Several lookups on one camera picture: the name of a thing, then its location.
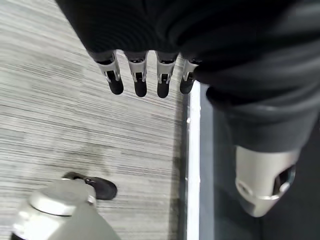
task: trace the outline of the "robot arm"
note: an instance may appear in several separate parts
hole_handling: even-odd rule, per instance
[[[115,94],[124,86],[114,50],[125,51],[140,97],[147,93],[146,51],[164,53],[162,98],[182,53],[181,92],[195,79],[211,86],[207,97],[225,113],[236,147],[240,202],[254,217],[266,214],[292,184],[319,113],[319,1],[56,2]]]

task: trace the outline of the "silver metal part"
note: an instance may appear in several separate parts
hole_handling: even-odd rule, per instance
[[[147,79],[147,57],[145,57],[144,60],[141,60],[139,62],[133,62],[133,61],[128,61],[128,62],[129,62],[131,75],[133,77],[133,81],[137,83],[138,82],[137,73],[141,73],[142,82],[145,82]]]
[[[95,206],[85,200],[92,195],[91,188],[78,180],[59,180],[34,192],[20,206],[12,233],[24,240],[120,240]]]
[[[111,81],[113,80],[113,79],[111,79],[111,76],[112,76],[112,78],[114,77],[114,79],[117,82],[120,81],[120,79],[121,79],[119,63],[118,63],[117,54],[115,51],[113,52],[112,58],[113,58],[113,62],[110,64],[97,63],[102,74],[105,76],[105,79],[109,83],[111,83]]]
[[[292,185],[300,150],[256,152],[236,147],[235,185],[251,216],[265,215]]]
[[[159,84],[162,83],[162,74],[167,74],[167,80],[166,80],[165,83],[166,84],[170,83],[171,76],[172,76],[172,73],[173,73],[174,68],[175,68],[175,64],[176,64],[176,61],[174,61],[172,63],[162,63],[162,62],[160,62],[159,58],[157,57],[156,73],[157,73],[158,83]]]
[[[96,204],[95,189],[82,180],[58,180],[32,193],[29,203],[35,209],[52,215],[71,216],[83,203]]]
[[[196,67],[198,67],[198,64],[191,63],[189,60],[184,61],[183,74],[182,74],[182,78],[184,81],[188,80],[189,73],[193,73]]]

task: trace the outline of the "floor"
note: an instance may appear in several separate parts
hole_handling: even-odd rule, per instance
[[[68,171],[117,185],[98,211],[121,239],[176,239],[181,60],[160,99],[150,52],[139,98],[119,51],[116,96],[53,0],[2,0],[0,22],[0,239],[30,192]]]

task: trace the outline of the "robotic hand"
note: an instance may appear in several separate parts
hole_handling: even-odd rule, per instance
[[[108,180],[67,173],[21,205],[11,239],[120,240],[96,210],[96,199],[111,200],[116,194]]]
[[[225,114],[244,209],[266,214],[292,184],[320,108],[320,3],[316,0],[56,0],[114,94],[128,58],[135,92],[147,93],[147,51],[158,56],[159,97],[177,53],[180,90],[194,80]]]

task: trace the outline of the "white trim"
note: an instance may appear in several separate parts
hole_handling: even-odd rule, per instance
[[[200,83],[190,93],[188,126],[188,176],[186,240],[199,240],[200,218]]]

